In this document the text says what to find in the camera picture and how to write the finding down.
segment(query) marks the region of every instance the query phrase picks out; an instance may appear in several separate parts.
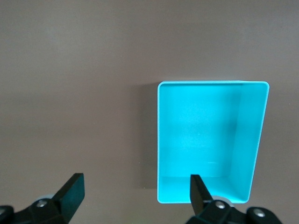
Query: brown table surface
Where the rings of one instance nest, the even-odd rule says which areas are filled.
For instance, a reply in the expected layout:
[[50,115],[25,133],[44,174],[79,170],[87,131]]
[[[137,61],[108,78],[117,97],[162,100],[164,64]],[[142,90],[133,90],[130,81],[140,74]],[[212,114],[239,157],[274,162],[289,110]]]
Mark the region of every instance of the brown table surface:
[[157,202],[157,83],[270,86],[250,201],[299,220],[299,1],[0,2],[0,204],[75,172],[72,224],[183,224]]

